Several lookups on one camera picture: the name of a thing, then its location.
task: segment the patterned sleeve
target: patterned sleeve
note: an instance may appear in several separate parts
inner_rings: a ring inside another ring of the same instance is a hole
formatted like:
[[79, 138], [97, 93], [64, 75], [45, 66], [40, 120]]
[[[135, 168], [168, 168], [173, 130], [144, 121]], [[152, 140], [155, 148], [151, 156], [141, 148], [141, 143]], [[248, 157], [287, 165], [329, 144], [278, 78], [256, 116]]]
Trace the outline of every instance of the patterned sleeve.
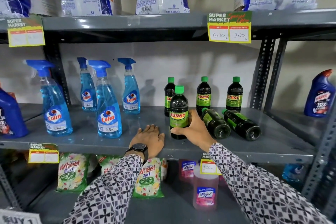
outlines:
[[221, 144], [214, 143], [209, 155], [252, 223], [332, 224], [291, 186], [245, 163]]
[[105, 175], [95, 179], [78, 197], [70, 216], [63, 223], [123, 224], [142, 159], [130, 154]]

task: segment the person's left hand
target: person's left hand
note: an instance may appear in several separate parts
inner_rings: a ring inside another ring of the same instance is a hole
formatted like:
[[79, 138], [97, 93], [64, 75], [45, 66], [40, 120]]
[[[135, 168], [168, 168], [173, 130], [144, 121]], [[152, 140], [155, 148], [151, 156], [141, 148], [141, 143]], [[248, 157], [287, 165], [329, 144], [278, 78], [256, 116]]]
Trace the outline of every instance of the person's left hand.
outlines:
[[164, 140], [165, 134], [159, 134], [159, 128], [152, 124], [147, 125], [143, 131], [139, 128], [129, 147], [136, 143], [143, 143], [148, 147], [148, 158], [154, 158], [162, 150]]

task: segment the black bottle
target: black bottle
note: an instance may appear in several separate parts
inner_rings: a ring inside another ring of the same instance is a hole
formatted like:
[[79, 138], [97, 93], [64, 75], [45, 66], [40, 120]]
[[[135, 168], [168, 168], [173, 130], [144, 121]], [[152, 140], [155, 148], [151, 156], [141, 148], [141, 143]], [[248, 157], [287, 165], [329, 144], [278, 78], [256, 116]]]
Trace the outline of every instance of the black bottle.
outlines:
[[234, 76], [233, 83], [227, 89], [226, 108], [240, 112], [243, 100], [243, 87], [239, 84], [240, 77]]
[[230, 128], [247, 141], [254, 141], [261, 135], [260, 127], [240, 112], [224, 109], [222, 114]]
[[202, 120], [208, 132], [216, 139], [223, 139], [230, 135], [231, 129], [226, 121], [213, 109], [202, 109]]
[[208, 77], [202, 76], [201, 83], [197, 87], [196, 111], [199, 116], [202, 115], [204, 107], [210, 108], [211, 105], [211, 88], [208, 84]]
[[[183, 95], [184, 86], [175, 86], [175, 96], [170, 101], [170, 129], [185, 128], [189, 126], [188, 121], [188, 100]], [[184, 135], [171, 134], [174, 139], [186, 139]]]
[[169, 117], [170, 100], [175, 95], [174, 77], [168, 77], [168, 84], [165, 87], [165, 115]]

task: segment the person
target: person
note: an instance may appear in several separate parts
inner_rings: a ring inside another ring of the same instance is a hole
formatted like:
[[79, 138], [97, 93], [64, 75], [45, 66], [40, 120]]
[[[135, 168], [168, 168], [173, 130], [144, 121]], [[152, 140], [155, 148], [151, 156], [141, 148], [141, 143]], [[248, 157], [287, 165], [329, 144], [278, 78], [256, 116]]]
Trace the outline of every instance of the person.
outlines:
[[[172, 128], [171, 132], [185, 135], [210, 155], [252, 223], [332, 223], [295, 189], [266, 170], [245, 163], [214, 140], [196, 110], [190, 110], [189, 114], [190, 126]], [[147, 125], [143, 131], [139, 128], [130, 147], [144, 144], [148, 156], [138, 149], [127, 151], [108, 174], [99, 176], [80, 194], [64, 223], [123, 224], [141, 167], [146, 157], [153, 158], [162, 150], [164, 137], [154, 124]]]

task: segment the spray nozzle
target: spray nozzle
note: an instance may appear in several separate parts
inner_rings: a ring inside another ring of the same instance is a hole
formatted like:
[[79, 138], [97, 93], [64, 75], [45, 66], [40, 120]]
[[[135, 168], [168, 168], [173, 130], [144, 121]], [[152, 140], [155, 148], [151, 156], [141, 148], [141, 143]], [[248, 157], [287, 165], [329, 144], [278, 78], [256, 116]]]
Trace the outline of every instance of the spray nozzle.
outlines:
[[79, 63], [80, 68], [87, 68], [86, 58], [80, 57], [80, 58], [77, 58], [77, 61]]
[[24, 64], [37, 70], [40, 77], [50, 77], [50, 67], [54, 67], [54, 64], [47, 60], [23, 60]]
[[136, 63], [135, 60], [131, 58], [118, 58], [118, 61], [125, 65], [125, 70], [132, 70], [132, 64]]
[[97, 72], [97, 77], [106, 77], [106, 69], [111, 67], [111, 65], [104, 60], [87, 60], [86, 64], [93, 67]]

